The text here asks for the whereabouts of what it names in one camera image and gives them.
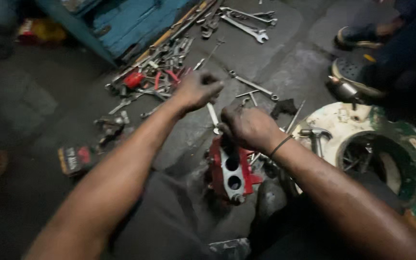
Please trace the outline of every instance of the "hand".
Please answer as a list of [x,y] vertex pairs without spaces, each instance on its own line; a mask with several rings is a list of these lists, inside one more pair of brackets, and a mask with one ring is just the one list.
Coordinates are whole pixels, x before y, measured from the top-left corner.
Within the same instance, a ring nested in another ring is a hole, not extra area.
[[192,112],[208,102],[214,103],[223,87],[224,83],[208,71],[194,71],[179,83],[174,99],[183,106],[185,112]]
[[262,109],[243,108],[238,104],[225,107],[221,113],[220,130],[242,147],[268,155],[287,134]]

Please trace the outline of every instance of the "red tool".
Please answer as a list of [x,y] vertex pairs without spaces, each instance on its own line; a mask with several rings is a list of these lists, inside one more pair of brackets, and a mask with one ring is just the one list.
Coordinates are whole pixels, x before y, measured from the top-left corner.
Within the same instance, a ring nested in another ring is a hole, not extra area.
[[161,71],[157,72],[157,75],[155,76],[155,90],[158,90],[158,83],[160,81]]
[[123,80],[123,83],[128,88],[134,88],[138,86],[144,78],[144,74],[139,72],[133,72]]
[[168,75],[170,75],[171,78],[173,78],[175,85],[181,82],[181,80],[176,76],[176,74],[174,74],[174,72],[170,71],[169,69],[165,70],[165,72],[168,73]]

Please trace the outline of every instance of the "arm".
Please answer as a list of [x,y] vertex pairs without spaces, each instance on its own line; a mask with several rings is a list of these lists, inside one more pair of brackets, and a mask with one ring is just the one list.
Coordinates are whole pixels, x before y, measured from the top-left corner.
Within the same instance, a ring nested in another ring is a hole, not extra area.
[[98,259],[110,233],[139,198],[153,157],[173,126],[222,87],[208,73],[184,78],[171,99],[78,183],[26,259]]
[[[269,155],[288,135],[259,109],[231,106],[221,116],[231,135],[248,149]],[[363,186],[294,139],[272,158],[299,186],[348,243],[370,259],[416,260],[416,230]]]

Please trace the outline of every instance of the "wrist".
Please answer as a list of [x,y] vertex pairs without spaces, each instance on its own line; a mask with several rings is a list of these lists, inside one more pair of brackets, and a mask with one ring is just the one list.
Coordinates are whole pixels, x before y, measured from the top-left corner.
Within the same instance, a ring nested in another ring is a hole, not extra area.
[[180,118],[187,114],[187,108],[185,107],[184,103],[179,102],[177,98],[170,98],[165,102],[165,106],[167,107],[167,110],[171,111]]
[[280,143],[285,140],[289,135],[287,133],[284,133],[277,128],[277,130],[273,131],[270,135],[270,139],[267,142],[267,145],[264,147],[264,154],[267,156],[270,156],[272,151],[275,150],[275,148],[280,145]]

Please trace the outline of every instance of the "open-end wrench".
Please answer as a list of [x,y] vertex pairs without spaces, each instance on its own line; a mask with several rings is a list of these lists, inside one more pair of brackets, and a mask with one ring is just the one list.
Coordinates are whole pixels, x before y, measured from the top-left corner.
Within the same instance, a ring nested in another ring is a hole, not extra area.
[[120,102],[120,104],[114,108],[112,111],[109,112],[109,115],[115,114],[118,110],[124,108],[125,106],[129,105],[131,101],[129,99],[123,98]]
[[277,18],[273,18],[273,19],[270,19],[270,20],[266,20],[266,19],[263,19],[261,17],[255,16],[253,14],[249,14],[249,13],[245,13],[245,12],[242,12],[242,11],[239,11],[239,10],[235,10],[235,9],[230,8],[230,7],[220,7],[219,10],[221,10],[224,13],[226,13],[227,16],[230,16],[229,13],[234,12],[234,13],[239,13],[241,15],[244,15],[244,16],[246,16],[248,18],[255,19],[255,20],[258,20],[258,21],[263,22],[263,23],[267,23],[270,26],[277,25]]
[[274,16],[274,14],[275,14],[275,11],[269,11],[269,12],[262,12],[262,13],[252,13],[251,15],[254,15],[254,16],[267,16],[267,17],[272,18]]
[[251,36],[253,36],[258,42],[260,43],[264,43],[264,40],[269,40],[269,37],[266,34],[266,30],[258,30],[257,32],[252,29],[249,26],[246,26],[244,24],[241,24],[237,21],[234,21],[232,18],[229,18],[228,16],[226,16],[225,14],[221,15],[221,19],[223,19],[224,21],[227,21],[228,23],[230,23],[233,26],[238,27],[239,29],[245,31],[246,33],[250,34]]
[[149,95],[156,95],[156,93],[157,93],[157,94],[159,94],[160,96],[167,97],[167,98],[169,98],[169,97],[171,97],[171,96],[172,96],[172,95],[171,95],[171,94],[169,94],[169,93],[165,93],[166,89],[159,89],[159,90],[142,90],[142,89],[137,88],[137,89],[136,89],[136,91],[137,91],[137,92],[141,92],[142,94],[149,94]]
[[253,87],[253,88],[255,88],[259,91],[262,91],[262,92],[268,94],[270,96],[270,99],[272,99],[273,101],[279,100],[279,97],[277,97],[277,95],[274,95],[273,92],[263,88],[262,86],[258,86],[255,83],[253,83],[251,81],[248,81],[244,78],[240,78],[239,76],[237,76],[237,73],[235,73],[235,71],[231,70],[231,71],[229,71],[229,74],[230,74],[231,77],[235,78],[236,80],[238,80],[240,82],[243,82],[248,86],[251,86],[251,87]]
[[218,121],[218,117],[216,116],[215,108],[209,102],[207,104],[207,108],[209,111],[209,115],[211,116],[211,120],[213,121],[213,125],[214,125],[213,132],[218,135],[219,134],[219,128],[218,128],[219,121]]

